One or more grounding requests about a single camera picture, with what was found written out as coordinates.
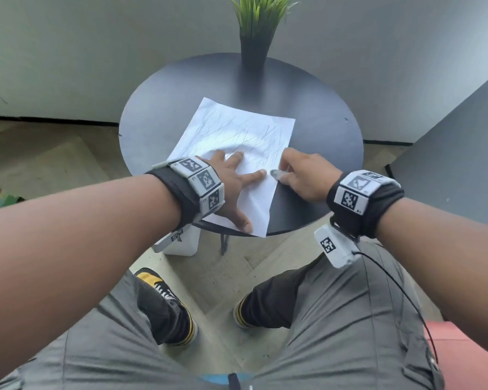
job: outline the foot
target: foot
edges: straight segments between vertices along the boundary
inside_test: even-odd
[[[191,344],[199,333],[199,327],[191,316],[190,311],[184,306],[181,300],[175,296],[172,290],[170,290],[169,286],[164,282],[162,277],[160,277],[154,270],[151,270],[150,268],[142,268],[138,270],[135,275],[142,281],[155,288],[165,300],[175,301],[178,303],[186,313],[185,317],[187,318],[188,323],[184,326],[184,332],[166,343],[172,346],[187,346]]]
[[[252,329],[255,326],[252,326],[251,324],[248,324],[246,319],[244,318],[244,315],[242,314],[242,305],[246,301],[246,298],[249,294],[246,294],[246,296],[239,301],[237,305],[232,310],[232,315],[233,315],[233,320],[235,321],[235,324],[242,328],[242,329]]]

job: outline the person's right arm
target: person's right arm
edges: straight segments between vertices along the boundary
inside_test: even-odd
[[[287,148],[281,178],[309,201],[325,201],[341,171]],[[488,226],[403,198],[382,216],[378,240],[438,308],[488,351]]]

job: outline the red seat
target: red seat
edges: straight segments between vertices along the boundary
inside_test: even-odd
[[[488,352],[452,322],[427,321],[427,326],[436,345],[445,389],[488,390]]]

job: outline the wall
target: wall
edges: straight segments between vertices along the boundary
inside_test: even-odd
[[[0,0],[0,115],[117,122],[164,64],[228,51],[229,0]],[[365,139],[413,142],[488,79],[488,0],[300,0],[269,55],[332,85]]]
[[[488,81],[391,168],[410,198],[488,224]]]

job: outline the black cable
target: black cable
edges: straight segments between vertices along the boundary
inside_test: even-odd
[[[352,252],[352,254],[354,255],[362,255],[362,256],[365,256],[367,258],[369,258],[374,264],[376,264],[379,268],[382,269],[382,271],[387,274],[387,276],[392,279],[392,281],[396,284],[397,287],[400,288],[401,292],[403,293],[403,295],[405,297],[407,297],[407,300],[409,300],[409,302],[412,304],[412,306],[414,307],[414,309],[416,310],[419,318],[421,319],[421,321],[423,322],[423,326],[425,326],[425,329],[427,330],[427,333],[428,333],[428,336],[430,337],[430,343],[432,344],[432,348],[434,349],[434,356],[436,357],[436,363],[439,364],[439,359],[438,359],[438,354],[436,352],[436,345],[434,344],[434,340],[432,339],[432,334],[430,334],[430,330],[428,329],[428,326],[427,326],[427,323],[425,322],[425,319],[423,318],[423,315],[421,314],[421,312],[419,311],[419,309],[417,308],[416,304],[414,304],[412,302],[412,300],[410,299],[409,295],[407,293],[405,293],[403,287],[397,282],[396,279],[394,279],[394,277],[392,275],[389,274],[389,272],[383,268],[383,266],[378,263],[377,261],[375,261],[371,256],[369,256],[368,254],[365,254],[363,252]]]

